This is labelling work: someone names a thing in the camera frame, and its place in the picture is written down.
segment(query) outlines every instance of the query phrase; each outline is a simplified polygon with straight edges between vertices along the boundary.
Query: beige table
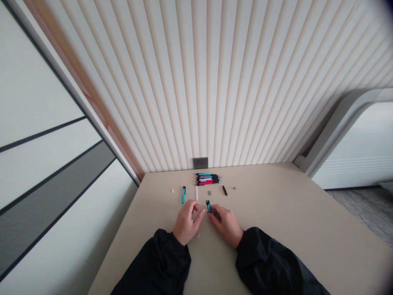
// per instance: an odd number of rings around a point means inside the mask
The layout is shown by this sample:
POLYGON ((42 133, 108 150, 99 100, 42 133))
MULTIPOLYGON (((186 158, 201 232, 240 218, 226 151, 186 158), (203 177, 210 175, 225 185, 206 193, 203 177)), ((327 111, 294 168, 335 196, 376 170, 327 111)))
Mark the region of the beige table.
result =
MULTIPOLYGON (((232 210, 244 229, 258 226, 294 251, 332 294, 376 294, 385 283, 392 249, 295 165, 283 163, 147 174, 89 294, 109 294, 154 232, 173 230, 182 187, 186 199, 195 198, 196 172, 221 175, 228 192, 220 184, 200 186, 202 208, 208 199, 232 210)), ((184 293, 247 294, 235 250, 207 216, 199 232, 188 243, 192 262, 184 293)))

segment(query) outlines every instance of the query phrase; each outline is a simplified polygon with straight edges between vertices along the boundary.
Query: electrical socket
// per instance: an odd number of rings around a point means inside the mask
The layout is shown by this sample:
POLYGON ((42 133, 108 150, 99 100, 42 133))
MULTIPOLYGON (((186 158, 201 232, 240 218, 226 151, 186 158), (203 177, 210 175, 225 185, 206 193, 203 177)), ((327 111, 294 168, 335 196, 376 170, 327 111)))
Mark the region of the electrical socket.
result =
POLYGON ((193 158, 194 169, 207 169, 208 168, 208 158, 193 158))

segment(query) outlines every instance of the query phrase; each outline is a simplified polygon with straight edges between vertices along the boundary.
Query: black sleeve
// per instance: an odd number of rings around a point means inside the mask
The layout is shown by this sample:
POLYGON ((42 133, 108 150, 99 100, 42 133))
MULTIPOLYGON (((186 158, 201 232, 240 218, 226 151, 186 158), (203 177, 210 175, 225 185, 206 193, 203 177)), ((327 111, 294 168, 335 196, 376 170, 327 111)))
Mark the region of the black sleeve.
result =
POLYGON ((111 294, 182 294, 190 269, 188 247, 159 229, 149 239, 111 294))
POLYGON ((303 262, 257 227, 246 230, 236 268, 253 294, 329 294, 303 262))

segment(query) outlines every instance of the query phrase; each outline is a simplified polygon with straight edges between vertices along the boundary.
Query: floor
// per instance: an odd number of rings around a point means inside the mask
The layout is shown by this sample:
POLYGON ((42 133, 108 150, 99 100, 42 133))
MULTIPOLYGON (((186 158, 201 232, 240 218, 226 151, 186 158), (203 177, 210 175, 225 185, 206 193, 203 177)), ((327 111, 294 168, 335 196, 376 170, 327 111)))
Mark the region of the floor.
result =
POLYGON ((393 196, 380 187, 326 191, 393 248, 393 196))

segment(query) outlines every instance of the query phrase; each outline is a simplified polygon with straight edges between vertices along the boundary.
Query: wrist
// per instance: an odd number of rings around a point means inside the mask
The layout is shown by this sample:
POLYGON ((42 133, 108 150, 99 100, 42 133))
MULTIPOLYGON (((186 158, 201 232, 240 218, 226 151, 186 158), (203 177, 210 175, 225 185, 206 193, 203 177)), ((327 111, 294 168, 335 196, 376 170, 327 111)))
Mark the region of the wrist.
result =
POLYGON ((181 235, 179 233, 177 233, 176 231, 172 232, 173 236, 175 237, 175 239, 182 245, 185 246, 187 245, 187 242, 182 240, 181 235))
POLYGON ((233 247, 235 250, 237 249, 237 247, 238 247, 239 244, 240 244, 240 241, 241 241, 242 238, 243 238, 243 233, 244 233, 244 231, 242 231, 241 234, 239 233, 239 235, 237 235, 237 236, 233 239, 232 247, 233 247))

